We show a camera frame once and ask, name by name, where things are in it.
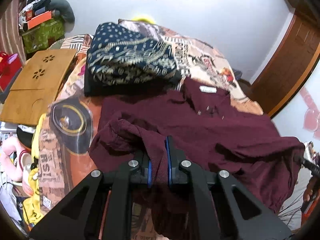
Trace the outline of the maroon button-up shirt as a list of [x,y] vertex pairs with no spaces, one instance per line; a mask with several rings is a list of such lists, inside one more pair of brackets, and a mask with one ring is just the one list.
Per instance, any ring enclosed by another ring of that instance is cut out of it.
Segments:
[[[168,183],[168,136],[185,154],[186,184]],[[115,176],[103,237],[127,237],[135,190],[151,207],[156,232],[169,239],[289,239],[277,214],[293,193],[294,157],[304,150],[268,116],[240,112],[226,90],[190,78],[178,91],[108,96],[89,148],[96,167]],[[151,187],[130,181],[136,152],[151,160]]]

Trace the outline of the white wardrobe sliding door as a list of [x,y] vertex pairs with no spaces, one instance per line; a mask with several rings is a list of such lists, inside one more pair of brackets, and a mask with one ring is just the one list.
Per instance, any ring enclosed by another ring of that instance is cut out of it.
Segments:
[[[319,64],[295,97],[272,119],[280,135],[297,137],[304,145],[304,157],[317,161],[319,155]],[[311,172],[302,167],[293,194],[280,208],[281,220],[292,230],[300,228],[303,193]]]

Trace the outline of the black folded garment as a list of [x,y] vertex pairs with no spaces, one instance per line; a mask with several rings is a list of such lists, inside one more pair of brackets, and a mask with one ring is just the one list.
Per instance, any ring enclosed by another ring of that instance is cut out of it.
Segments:
[[182,76],[176,72],[170,79],[157,77],[151,81],[141,84],[129,83],[123,85],[100,85],[93,80],[86,69],[84,74],[84,95],[88,96],[109,96],[109,95],[140,95],[157,94],[171,88],[177,88]]

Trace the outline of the dark bag on floor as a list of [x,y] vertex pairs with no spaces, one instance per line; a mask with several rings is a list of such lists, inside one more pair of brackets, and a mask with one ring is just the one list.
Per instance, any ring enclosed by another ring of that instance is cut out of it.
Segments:
[[233,69],[233,73],[234,73],[235,79],[237,81],[239,81],[242,77],[242,71],[237,70],[237,69]]

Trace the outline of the printed bed blanket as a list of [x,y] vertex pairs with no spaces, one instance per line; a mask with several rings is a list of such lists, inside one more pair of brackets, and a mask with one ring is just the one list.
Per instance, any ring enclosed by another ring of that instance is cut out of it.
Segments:
[[72,183],[32,239],[259,239],[269,118],[213,47],[141,22],[98,25],[84,96],[52,105],[39,163]]

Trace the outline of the navy patterned folded garment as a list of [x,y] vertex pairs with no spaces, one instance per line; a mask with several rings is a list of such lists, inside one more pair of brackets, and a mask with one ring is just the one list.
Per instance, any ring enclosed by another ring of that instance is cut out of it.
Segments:
[[89,50],[86,69],[103,86],[170,79],[177,72],[171,45],[119,24],[98,25]]

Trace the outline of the wooden door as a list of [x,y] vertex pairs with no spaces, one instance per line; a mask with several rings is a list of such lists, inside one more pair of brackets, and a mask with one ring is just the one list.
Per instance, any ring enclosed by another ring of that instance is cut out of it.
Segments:
[[295,14],[263,71],[251,85],[254,100],[275,116],[298,92],[319,55],[319,28]]

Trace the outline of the bamboo lap desk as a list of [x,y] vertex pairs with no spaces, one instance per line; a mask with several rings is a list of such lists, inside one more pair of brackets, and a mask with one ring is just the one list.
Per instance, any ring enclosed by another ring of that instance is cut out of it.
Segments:
[[76,49],[38,51],[27,62],[7,96],[1,121],[36,126],[56,99]]

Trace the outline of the yellow round object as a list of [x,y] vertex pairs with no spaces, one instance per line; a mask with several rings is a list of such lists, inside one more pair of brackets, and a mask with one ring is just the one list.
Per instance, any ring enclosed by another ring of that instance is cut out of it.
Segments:
[[131,20],[135,21],[135,22],[143,22],[143,23],[147,23],[147,24],[155,24],[155,22],[152,19],[149,19],[149,18],[135,17],[135,18],[132,18]]

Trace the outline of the red gift box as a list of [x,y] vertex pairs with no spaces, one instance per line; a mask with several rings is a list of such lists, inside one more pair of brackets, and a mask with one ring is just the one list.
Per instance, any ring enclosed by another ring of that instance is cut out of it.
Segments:
[[1,92],[5,91],[15,74],[22,69],[22,64],[18,54],[9,55],[8,64],[9,65],[6,70],[1,74]]

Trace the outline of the green patterned cloth cabinet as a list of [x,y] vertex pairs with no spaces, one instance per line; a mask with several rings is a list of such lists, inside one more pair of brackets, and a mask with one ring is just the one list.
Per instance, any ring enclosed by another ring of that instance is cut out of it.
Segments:
[[62,18],[52,18],[21,34],[26,54],[46,50],[55,41],[64,37]]

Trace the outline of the red plush toy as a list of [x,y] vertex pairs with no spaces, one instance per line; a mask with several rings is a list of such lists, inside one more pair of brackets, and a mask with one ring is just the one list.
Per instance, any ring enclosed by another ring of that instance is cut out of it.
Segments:
[[2,74],[8,67],[9,55],[5,52],[0,52],[0,73]]

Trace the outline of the orange box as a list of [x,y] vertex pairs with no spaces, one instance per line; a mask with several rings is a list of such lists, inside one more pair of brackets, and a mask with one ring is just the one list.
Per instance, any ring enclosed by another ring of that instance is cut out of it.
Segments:
[[27,22],[28,30],[38,26],[39,24],[46,22],[52,18],[51,11],[46,11],[42,14],[39,14],[33,17],[31,20]]

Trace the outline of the striped pink curtain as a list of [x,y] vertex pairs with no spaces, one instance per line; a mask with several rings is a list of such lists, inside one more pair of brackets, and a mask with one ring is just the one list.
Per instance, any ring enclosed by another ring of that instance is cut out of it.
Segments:
[[7,54],[17,53],[22,64],[25,52],[18,31],[18,9],[20,0],[4,0],[1,4],[1,51]]

